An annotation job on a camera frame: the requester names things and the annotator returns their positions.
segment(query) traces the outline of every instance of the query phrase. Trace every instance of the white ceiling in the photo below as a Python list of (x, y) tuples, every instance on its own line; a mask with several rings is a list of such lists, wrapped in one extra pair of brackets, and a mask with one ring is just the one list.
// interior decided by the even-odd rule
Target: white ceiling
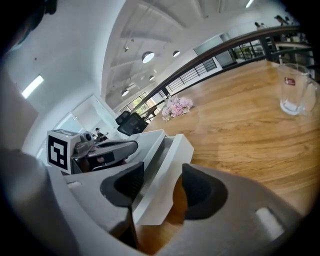
[[(237, 10), (246, 11), (248, 1), (138, 0), (125, 19), (120, 35), (112, 38), (116, 41), (117, 47), (111, 55), (110, 69), (104, 70), (102, 74), (106, 103), (110, 103), (113, 108), (115, 101), (120, 104), (135, 94), (137, 89), (130, 91), (126, 97), (119, 97), (120, 92), (131, 82), (135, 82), (139, 89), (150, 85), (149, 76), (159, 76), (179, 58), (173, 58), (174, 50), (181, 51), (182, 55), (193, 46), (192, 34), (188, 41), (177, 45), (182, 35), (189, 35), (196, 25), (214, 20), (213, 18), (223, 14)], [(263, 0), (255, 0), (252, 7), (258, 2), (261, 3)], [(207, 34), (206, 40), (214, 36), (216, 34)], [(146, 51), (154, 52), (155, 58), (143, 64), (141, 57)]]

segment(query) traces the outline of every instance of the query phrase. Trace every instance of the white panel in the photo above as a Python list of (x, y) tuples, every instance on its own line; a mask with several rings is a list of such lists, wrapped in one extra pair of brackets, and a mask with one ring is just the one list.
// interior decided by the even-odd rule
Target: white panel
[(137, 225), (162, 224), (174, 203), (172, 196), (182, 173), (182, 164), (191, 162), (194, 148), (183, 134), (166, 139), (173, 142), (152, 183), (132, 213)]

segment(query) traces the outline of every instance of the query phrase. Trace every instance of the pink flowers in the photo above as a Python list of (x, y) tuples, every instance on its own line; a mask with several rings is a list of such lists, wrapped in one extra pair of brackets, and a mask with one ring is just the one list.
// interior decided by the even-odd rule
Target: pink flowers
[(191, 99), (173, 96), (167, 100), (162, 109), (162, 119), (168, 121), (170, 118), (175, 118), (188, 113), (193, 105), (194, 104)]

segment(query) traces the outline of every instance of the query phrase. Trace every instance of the white wall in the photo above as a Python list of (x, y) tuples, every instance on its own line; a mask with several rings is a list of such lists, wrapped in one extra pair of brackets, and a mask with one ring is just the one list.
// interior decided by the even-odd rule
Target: white wall
[[(58, 1), (56, 13), (45, 15), (21, 48), (7, 55), (5, 66), (21, 91), (38, 74), (44, 78), (28, 98), (40, 115), (26, 137), (24, 152), (36, 155), (48, 130), (90, 95), (101, 95), (106, 48), (124, 3)], [(104, 106), (111, 111), (105, 102)]]
[(4, 69), (0, 71), (0, 85), (0, 147), (21, 149), (38, 113), (21, 95)]
[(89, 97), (92, 90), (90, 82), (87, 82), (78, 90), (66, 95), (46, 115), (38, 116), (24, 141), (22, 150), (35, 156), (47, 137), (47, 131), (52, 130), (68, 112)]
[(101, 121), (101, 117), (97, 114), (93, 106), (88, 107), (84, 112), (77, 115), (77, 120), (87, 130), (92, 131)]

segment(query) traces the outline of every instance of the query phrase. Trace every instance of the railing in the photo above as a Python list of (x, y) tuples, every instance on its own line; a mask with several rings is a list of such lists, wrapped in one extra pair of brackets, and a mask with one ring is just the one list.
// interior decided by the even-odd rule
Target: railing
[[(287, 38), (293, 41), (294, 35), (296, 35), (295, 39), (298, 42), (287, 42)], [(307, 64), (303, 63), (305, 66), (311, 69), (318, 67), (313, 61), (312, 47), (302, 41), (304, 41), (304, 38), (303, 34), (300, 33), (299, 26), (279, 26), (261, 29), (225, 41), (179, 68), (154, 88), (131, 112), (135, 112), (157, 93), (166, 98), (205, 79), (251, 62), (268, 60), (277, 63), (298, 63), (297, 55), (302, 55), (304, 58), (312, 59)], [(214, 58), (219, 57), (220, 54), (229, 54), (232, 62), (227, 65), (221, 65), (222, 70), (205, 76), (203, 79), (198, 79), (196, 83), (190, 84), (194, 78), (201, 78), (202, 74), (216, 68), (217, 65)]]

